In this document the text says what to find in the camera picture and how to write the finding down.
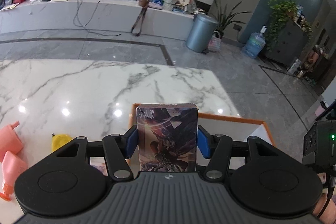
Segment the pink cup with spout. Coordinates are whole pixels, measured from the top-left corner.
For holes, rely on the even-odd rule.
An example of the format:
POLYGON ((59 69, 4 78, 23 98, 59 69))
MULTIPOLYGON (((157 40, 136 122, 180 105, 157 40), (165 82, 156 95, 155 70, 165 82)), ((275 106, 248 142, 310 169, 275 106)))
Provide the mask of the pink cup with spout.
POLYGON ((0 129, 0 162, 3 162, 7 151, 17 155, 23 149, 23 143, 15 131, 19 125, 19 121, 16 121, 0 129))

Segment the woven checkered basket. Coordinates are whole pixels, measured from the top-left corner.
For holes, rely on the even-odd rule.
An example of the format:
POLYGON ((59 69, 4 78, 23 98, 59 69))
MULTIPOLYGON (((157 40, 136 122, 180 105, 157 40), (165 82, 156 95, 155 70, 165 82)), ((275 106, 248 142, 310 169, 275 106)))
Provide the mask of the woven checkered basket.
POLYGON ((221 48, 221 41, 222 41, 221 33, 217 30, 214 30, 207 49, 210 52, 219 52, 221 48))

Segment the pink bottle orange cap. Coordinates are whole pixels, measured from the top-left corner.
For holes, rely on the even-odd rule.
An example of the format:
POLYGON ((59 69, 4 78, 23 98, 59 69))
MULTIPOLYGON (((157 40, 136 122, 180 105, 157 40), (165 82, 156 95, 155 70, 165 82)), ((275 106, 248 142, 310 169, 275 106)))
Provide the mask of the pink bottle orange cap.
POLYGON ((10 196, 14 192, 15 181, 17 180, 19 175, 27 169, 27 167, 27 163, 17 155, 13 154, 10 151, 7 151, 5 153, 2 162, 3 182, 1 199, 5 201, 11 201, 10 196))

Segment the dark grey cabinet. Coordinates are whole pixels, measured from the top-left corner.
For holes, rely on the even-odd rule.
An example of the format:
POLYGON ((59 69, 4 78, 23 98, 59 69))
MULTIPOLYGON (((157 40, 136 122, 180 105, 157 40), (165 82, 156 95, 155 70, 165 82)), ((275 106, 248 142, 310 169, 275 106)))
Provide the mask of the dark grey cabinet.
POLYGON ((300 57, 307 42, 307 33, 290 20, 278 33, 277 42, 266 51, 265 57, 288 68, 300 57))

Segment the potted snake plant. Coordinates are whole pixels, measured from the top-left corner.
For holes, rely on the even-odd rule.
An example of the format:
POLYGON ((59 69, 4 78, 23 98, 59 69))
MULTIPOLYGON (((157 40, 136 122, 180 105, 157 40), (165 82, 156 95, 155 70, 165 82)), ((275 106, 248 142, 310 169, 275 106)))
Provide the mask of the potted snake plant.
POLYGON ((228 5, 222 5, 221 0, 213 0, 215 5, 215 12, 210 14, 214 19, 218 22, 215 31, 219 33, 220 38, 223 37, 224 32, 227 27, 234 23, 245 24, 245 22, 241 20, 236 20, 236 16, 241 14, 251 14, 252 11, 237 11, 237 8, 242 4, 243 1, 238 2, 234 7, 230 10, 228 9, 228 5))

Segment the orange cardboard box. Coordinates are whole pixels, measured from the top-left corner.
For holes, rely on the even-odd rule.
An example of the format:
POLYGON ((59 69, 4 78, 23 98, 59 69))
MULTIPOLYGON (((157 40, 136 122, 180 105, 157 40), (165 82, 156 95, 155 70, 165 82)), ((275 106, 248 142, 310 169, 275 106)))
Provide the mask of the orange cardboard box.
MULTIPOLYGON (((129 128, 137 124, 136 108, 140 103, 134 103, 129 114, 129 128)), ((154 103, 150 106, 157 107, 185 107, 190 103, 154 103)), ((257 136, 262 140, 275 146, 273 136, 265 121, 248 119, 234 116, 224 116, 216 114, 207 114, 198 112, 198 125, 203 126, 211 135, 224 134, 231 137, 235 141, 245 141, 249 136, 257 136)), ((132 156, 126 160, 131 165, 139 164, 137 145, 132 156)))

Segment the water jug with pump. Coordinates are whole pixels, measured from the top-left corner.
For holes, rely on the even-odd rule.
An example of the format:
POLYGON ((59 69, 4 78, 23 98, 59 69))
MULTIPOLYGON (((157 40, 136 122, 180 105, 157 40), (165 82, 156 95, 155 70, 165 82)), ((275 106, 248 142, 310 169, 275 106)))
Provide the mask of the water jug with pump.
POLYGON ((267 27, 263 26, 260 32, 254 32, 250 35, 245 46, 242 48, 242 53, 247 55, 252 59, 256 59, 260 51, 264 48, 266 42, 264 38, 264 33, 266 32, 267 27))

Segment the grey metal trash bin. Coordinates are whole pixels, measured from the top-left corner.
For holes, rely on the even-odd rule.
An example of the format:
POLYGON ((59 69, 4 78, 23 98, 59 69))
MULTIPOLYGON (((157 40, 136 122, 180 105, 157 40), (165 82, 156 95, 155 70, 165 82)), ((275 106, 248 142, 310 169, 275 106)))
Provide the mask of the grey metal trash bin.
POLYGON ((187 48, 197 53, 204 52, 218 23, 216 19, 206 14, 198 13, 194 18, 193 26, 186 40, 187 48))

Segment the yellow tape measure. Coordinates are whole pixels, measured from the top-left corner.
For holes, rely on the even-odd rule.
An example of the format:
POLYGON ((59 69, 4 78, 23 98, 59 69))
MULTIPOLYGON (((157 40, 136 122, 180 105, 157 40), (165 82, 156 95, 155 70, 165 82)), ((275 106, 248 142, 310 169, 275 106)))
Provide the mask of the yellow tape measure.
POLYGON ((73 137, 68 134, 52 134, 51 151, 55 152, 60 147, 69 143, 73 137))

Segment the white marble tv console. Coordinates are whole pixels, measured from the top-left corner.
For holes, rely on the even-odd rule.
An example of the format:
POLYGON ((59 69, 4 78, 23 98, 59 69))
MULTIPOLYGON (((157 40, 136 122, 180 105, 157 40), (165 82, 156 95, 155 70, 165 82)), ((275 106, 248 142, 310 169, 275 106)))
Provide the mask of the white marble tv console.
MULTIPOLYGON (((132 0, 68 0, 66 2, 23 2, 1 11, 1 33, 82 29, 131 32, 141 7, 132 0)), ((142 34, 186 40, 193 16, 147 9, 142 34)))

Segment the illustrated card box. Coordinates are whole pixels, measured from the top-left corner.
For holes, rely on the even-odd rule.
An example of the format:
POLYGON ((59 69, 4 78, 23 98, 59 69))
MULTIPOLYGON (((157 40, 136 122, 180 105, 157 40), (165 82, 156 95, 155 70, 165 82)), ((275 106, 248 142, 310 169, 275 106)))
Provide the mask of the illustrated card box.
POLYGON ((195 104, 140 104, 136 119, 142 171, 193 172, 196 169, 198 108, 195 104))

